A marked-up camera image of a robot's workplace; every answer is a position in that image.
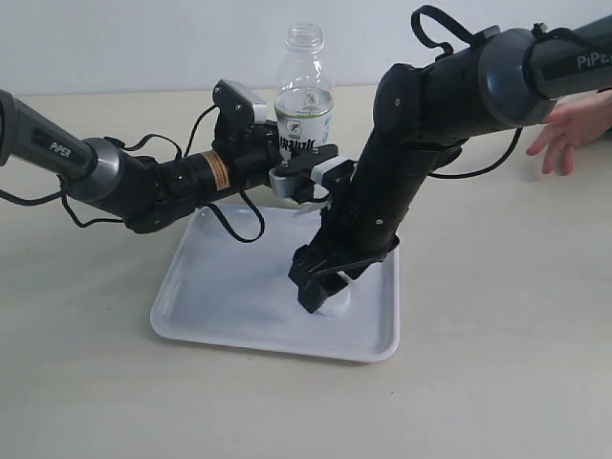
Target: plastic bottle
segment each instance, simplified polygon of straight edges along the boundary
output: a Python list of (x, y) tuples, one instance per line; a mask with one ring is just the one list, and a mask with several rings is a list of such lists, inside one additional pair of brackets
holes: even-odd
[(288, 30), (287, 55), (276, 71), (274, 110), (280, 153), (292, 157), (293, 147), (313, 148), (329, 142), (334, 83), (321, 63), (323, 33), (313, 24)]

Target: human hand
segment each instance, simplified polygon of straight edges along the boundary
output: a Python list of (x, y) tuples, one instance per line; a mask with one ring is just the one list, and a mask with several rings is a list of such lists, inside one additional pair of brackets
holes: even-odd
[(548, 145), (542, 172), (550, 174), (560, 160), (562, 173), (568, 175), (574, 170), (576, 150), (612, 126), (612, 92), (560, 104), (543, 122), (546, 127), (527, 148), (527, 154), (537, 155)]

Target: beige table surface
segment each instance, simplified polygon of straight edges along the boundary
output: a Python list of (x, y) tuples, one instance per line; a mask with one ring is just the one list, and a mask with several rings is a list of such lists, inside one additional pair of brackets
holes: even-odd
[[(373, 95), (337, 90), (346, 156), (361, 152)], [(210, 94), (24, 101), (80, 138), (185, 145)], [(0, 202), (0, 457), (611, 457), (612, 142), (581, 151), (570, 177), (541, 177), (523, 153), (536, 132), (488, 176), (426, 181), (400, 233), (401, 344), (371, 365), (160, 339), (149, 311), (186, 220), (138, 236), (78, 229), (59, 203)], [(491, 163), (511, 134), (471, 141), (448, 170)], [(145, 152), (172, 155), (155, 141)], [(10, 160), (0, 185), (34, 197), (56, 182)]]

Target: orange label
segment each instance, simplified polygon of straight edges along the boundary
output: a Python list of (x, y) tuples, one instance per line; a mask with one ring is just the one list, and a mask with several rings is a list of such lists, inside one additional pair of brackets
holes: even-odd
[(202, 156), (208, 161), (212, 175), (214, 175), (214, 181), (217, 184), (217, 191), (230, 187), (230, 174), (225, 163), (214, 150), (205, 151)]

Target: white tray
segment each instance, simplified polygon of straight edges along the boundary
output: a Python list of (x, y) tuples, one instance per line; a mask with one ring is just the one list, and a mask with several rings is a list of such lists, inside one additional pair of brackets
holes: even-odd
[[(240, 235), (257, 234), (258, 222), (247, 207), (220, 209)], [(155, 332), (167, 339), (346, 361), (389, 358), (400, 339), (398, 252), (350, 286), (345, 313), (309, 314), (287, 274), (294, 251), (315, 235), (319, 216), (260, 210), (266, 232), (250, 244), (234, 240), (209, 209), (191, 217), (151, 310)]]

